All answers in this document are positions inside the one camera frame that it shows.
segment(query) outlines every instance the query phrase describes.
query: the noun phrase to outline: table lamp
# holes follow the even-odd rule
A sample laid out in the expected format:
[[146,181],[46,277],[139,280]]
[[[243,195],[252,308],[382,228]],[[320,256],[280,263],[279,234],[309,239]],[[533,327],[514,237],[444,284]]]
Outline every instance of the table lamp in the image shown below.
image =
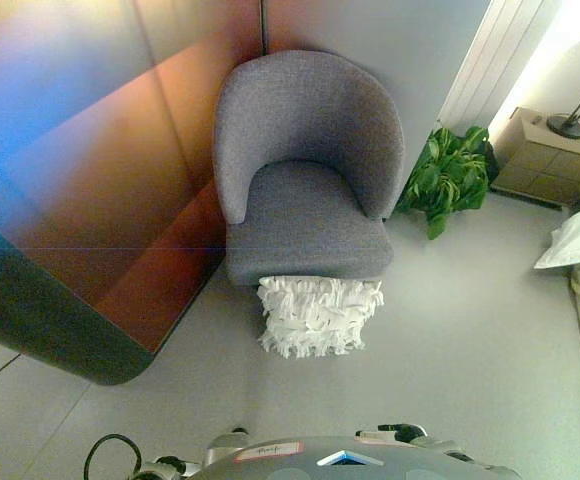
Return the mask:
[[569,115],[552,115],[548,117],[547,124],[554,133],[567,138],[580,138],[580,103]]

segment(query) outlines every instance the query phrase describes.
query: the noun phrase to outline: curved partition wall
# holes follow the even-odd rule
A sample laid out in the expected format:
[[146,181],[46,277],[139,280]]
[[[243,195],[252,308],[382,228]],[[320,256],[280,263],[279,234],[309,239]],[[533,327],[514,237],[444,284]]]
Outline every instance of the curved partition wall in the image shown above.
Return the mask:
[[211,132],[259,2],[0,2],[0,343],[138,374],[223,257]]

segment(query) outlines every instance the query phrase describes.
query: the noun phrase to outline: white fringed pillow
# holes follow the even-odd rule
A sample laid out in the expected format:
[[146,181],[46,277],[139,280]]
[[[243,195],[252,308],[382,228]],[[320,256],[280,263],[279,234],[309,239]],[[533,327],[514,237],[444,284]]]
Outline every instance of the white fringed pillow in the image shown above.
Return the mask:
[[257,295],[267,316],[259,339],[285,358],[361,349],[361,329],[383,305],[381,282],[326,277],[278,276],[259,280]]

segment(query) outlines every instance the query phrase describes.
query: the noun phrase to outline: label sticker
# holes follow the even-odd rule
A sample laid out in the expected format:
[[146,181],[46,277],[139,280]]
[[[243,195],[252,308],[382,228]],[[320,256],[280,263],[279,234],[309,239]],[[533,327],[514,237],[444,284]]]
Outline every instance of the label sticker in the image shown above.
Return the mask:
[[285,457],[301,452],[303,452],[303,444],[301,442],[273,443],[244,450],[235,457],[234,461],[244,462],[246,460],[258,460],[261,458]]

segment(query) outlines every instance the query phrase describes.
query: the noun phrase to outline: white wall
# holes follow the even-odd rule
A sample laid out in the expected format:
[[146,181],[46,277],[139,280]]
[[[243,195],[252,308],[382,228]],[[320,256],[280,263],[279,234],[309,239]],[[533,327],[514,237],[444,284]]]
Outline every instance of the white wall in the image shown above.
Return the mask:
[[374,74],[399,110],[406,162],[411,168],[434,127],[488,3],[268,0],[269,50],[329,51]]
[[549,113],[580,102],[580,0],[564,0],[490,125],[496,136],[517,106]]

